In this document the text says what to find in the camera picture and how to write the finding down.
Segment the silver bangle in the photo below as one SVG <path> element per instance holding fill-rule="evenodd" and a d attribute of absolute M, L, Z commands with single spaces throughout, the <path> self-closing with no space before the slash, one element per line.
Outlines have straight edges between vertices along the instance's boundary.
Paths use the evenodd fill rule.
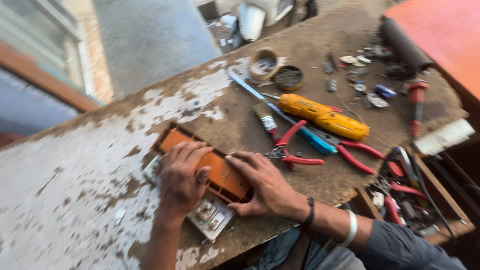
<path fill-rule="evenodd" d="M 352 242 L 353 239 L 355 239 L 355 236 L 357 235 L 357 217 L 355 214 L 350 211 L 346 210 L 350 214 L 350 232 L 348 233 L 347 238 L 343 243 L 338 244 L 339 246 L 349 246 Z"/>

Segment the jeans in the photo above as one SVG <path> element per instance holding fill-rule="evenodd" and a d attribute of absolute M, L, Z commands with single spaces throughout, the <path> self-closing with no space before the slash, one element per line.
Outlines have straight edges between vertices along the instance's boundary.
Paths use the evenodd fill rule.
<path fill-rule="evenodd" d="M 270 240 L 262 258 L 256 266 L 246 270 L 273 270 L 288 256 L 300 236 L 301 228 L 296 227 Z M 346 247 L 328 240 L 321 234 L 311 239 L 310 250 L 304 270 L 365 270 L 363 263 Z"/>

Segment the yellow cordless screwdriver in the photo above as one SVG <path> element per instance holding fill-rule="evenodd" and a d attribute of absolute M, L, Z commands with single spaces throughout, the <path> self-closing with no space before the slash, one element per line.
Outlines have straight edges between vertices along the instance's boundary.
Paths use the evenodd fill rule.
<path fill-rule="evenodd" d="M 283 112 L 310 120 L 323 129 L 352 140 L 364 141 L 370 133 L 367 125 L 295 94 L 281 95 L 278 104 Z"/>

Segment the left hand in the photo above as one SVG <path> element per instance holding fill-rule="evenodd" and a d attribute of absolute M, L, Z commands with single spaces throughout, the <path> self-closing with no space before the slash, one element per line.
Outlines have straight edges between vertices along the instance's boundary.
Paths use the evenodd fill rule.
<path fill-rule="evenodd" d="M 195 171 L 200 160 L 213 150 L 205 142 L 181 142 L 163 156 L 159 213 L 164 216 L 164 222 L 181 225 L 187 214 L 198 206 L 212 167 Z"/>

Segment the orange surface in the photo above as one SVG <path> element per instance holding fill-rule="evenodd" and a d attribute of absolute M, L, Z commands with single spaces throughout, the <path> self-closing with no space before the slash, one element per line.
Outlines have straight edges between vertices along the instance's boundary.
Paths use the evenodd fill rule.
<path fill-rule="evenodd" d="M 192 138 L 186 136 L 177 129 L 172 129 L 161 148 L 165 152 L 169 152 L 172 147 L 183 141 L 193 141 Z M 233 172 L 227 165 L 227 162 L 215 153 L 210 153 L 203 157 L 198 164 L 197 169 L 204 166 L 211 166 L 210 180 L 217 186 L 225 189 L 238 198 L 243 198 L 250 189 L 250 184 L 244 179 L 237 177 L 238 174 Z"/>
<path fill-rule="evenodd" d="M 480 99 L 480 0 L 408 0 L 384 16 Z"/>

